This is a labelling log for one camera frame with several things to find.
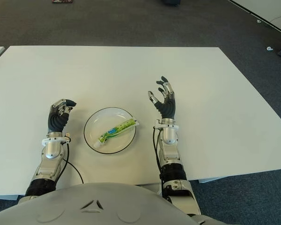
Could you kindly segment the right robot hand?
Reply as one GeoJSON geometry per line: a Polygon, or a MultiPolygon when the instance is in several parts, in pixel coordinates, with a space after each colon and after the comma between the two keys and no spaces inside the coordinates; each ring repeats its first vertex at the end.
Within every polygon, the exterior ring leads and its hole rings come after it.
{"type": "Polygon", "coordinates": [[[161,114],[162,119],[173,120],[176,112],[175,92],[168,79],[164,76],[161,76],[161,80],[156,81],[156,83],[160,85],[158,91],[163,96],[163,102],[159,101],[151,91],[148,91],[148,98],[161,114]]]}

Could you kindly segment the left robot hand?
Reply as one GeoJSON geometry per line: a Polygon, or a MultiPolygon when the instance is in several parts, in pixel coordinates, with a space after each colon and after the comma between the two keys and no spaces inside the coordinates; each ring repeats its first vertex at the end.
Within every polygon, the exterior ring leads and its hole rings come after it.
{"type": "Polygon", "coordinates": [[[68,122],[69,114],[75,106],[76,103],[69,99],[61,99],[52,104],[48,116],[48,133],[62,133],[68,122]]]}

